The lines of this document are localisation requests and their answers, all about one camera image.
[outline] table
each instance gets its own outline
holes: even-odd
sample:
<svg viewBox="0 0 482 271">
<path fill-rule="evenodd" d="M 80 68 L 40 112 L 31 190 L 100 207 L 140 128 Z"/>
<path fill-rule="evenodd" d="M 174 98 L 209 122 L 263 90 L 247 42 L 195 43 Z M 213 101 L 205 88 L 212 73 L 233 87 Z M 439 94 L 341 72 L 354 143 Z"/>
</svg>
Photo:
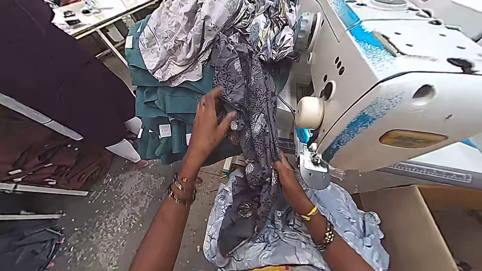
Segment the table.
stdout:
<svg viewBox="0 0 482 271">
<path fill-rule="evenodd" d="M 86 9 L 87 6 L 81 1 L 53 9 L 55 16 L 52 23 L 76 39 L 81 39 L 97 32 L 107 47 L 127 66 L 127 61 L 122 54 L 100 29 L 108 27 L 119 20 L 123 20 L 128 27 L 131 27 L 134 24 L 130 17 L 131 14 L 159 1 L 161 0 L 97 0 L 100 12 L 95 14 L 83 14 L 82 10 Z M 69 26 L 65 22 L 65 11 L 73 11 L 80 23 Z"/>
</svg>

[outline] white pants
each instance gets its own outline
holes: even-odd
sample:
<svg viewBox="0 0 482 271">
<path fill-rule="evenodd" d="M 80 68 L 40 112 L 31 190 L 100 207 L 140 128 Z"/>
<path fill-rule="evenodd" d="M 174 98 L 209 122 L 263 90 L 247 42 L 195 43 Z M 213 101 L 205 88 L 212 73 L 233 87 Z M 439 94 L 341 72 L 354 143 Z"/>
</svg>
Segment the white pants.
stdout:
<svg viewBox="0 0 482 271">
<path fill-rule="evenodd" d="M 136 135 L 139 134 L 142 126 L 142 122 L 138 117 L 133 117 L 132 119 L 124 122 L 124 124 L 125 127 L 127 127 L 127 130 Z M 123 139 L 117 144 L 106 147 L 106 149 L 134 163 L 137 163 L 141 160 L 141 156 L 139 153 L 137 153 L 137 151 L 135 151 L 134 147 L 131 143 L 129 143 L 129 141 L 127 141 L 127 139 Z"/>
</svg>

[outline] green fabric stack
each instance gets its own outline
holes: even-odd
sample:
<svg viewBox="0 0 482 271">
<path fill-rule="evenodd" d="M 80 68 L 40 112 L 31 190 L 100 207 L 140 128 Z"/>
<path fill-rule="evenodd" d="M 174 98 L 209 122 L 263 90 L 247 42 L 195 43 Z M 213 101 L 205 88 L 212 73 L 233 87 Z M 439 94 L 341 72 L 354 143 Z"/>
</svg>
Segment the green fabric stack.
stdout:
<svg viewBox="0 0 482 271">
<path fill-rule="evenodd" d="M 136 116 L 142 120 L 138 152 L 142 159 L 160 159 L 162 164 L 182 160 L 187 151 L 187 137 L 192 132 L 196 108 L 201 97 L 213 88 L 214 67 L 207 65 L 202 79 L 186 81 L 179 86 L 166 86 L 152 76 L 146 68 L 139 50 L 139 36 L 144 31 L 150 15 L 129 30 L 125 55 L 131 71 L 132 85 L 137 86 Z M 161 137 L 159 125 L 170 125 L 171 136 Z M 238 155 L 239 146 L 224 138 L 206 160 L 205 165 Z"/>
</svg>

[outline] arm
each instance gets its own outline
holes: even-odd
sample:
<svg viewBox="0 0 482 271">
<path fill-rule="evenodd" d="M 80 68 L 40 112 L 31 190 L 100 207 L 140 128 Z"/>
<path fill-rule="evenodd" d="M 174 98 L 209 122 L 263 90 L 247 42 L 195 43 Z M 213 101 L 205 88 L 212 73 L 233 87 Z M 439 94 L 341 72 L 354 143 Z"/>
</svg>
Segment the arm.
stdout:
<svg viewBox="0 0 482 271">
<path fill-rule="evenodd" d="M 279 173 L 281 188 L 285 199 L 298 214 L 306 215 L 314 204 L 303 191 L 295 177 L 291 165 L 281 153 L 282 161 L 274 163 Z M 320 213 L 305 221 L 314 242 L 321 243 L 326 233 L 326 218 Z M 333 271 L 373 271 L 372 267 L 335 233 L 333 242 L 323 252 L 323 258 Z"/>
<path fill-rule="evenodd" d="M 179 180 L 188 179 L 187 182 L 179 182 L 185 191 L 171 185 L 174 194 L 187 203 L 192 203 L 194 184 L 202 163 L 219 144 L 236 116 L 236 112 L 232 112 L 217 125 L 215 98 L 221 95 L 222 90 L 223 88 L 219 87 L 213 89 L 198 104 L 189 148 L 179 173 Z M 176 203 L 173 199 L 166 197 L 152 220 L 129 270 L 172 270 L 176 263 L 188 215 L 189 205 Z"/>
</svg>

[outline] hand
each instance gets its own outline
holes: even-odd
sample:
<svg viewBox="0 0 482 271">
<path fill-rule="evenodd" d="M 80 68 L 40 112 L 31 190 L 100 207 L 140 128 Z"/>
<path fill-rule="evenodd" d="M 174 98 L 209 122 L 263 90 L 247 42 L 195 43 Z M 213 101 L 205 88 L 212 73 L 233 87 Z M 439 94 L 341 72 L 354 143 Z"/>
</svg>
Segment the hand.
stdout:
<svg viewBox="0 0 482 271">
<path fill-rule="evenodd" d="M 202 165 L 221 142 L 231 121 L 236 117 L 236 111 L 233 111 L 219 125 L 217 124 L 216 98 L 221 95 L 223 89 L 223 87 L 214 88 L 198 103 L 191 140 L 185 156 L 185 160 L 189 159 L 193 164 Z"/>
<path fill-rule="evenodd" d="M 280 154 L 281 161 L 273 163 L 273 167 L 278 171 L 283 196 L 297 213 L 306 215 L 314 205 L 296 179 L 290 163 L 281 150 Z"/>
</svg>

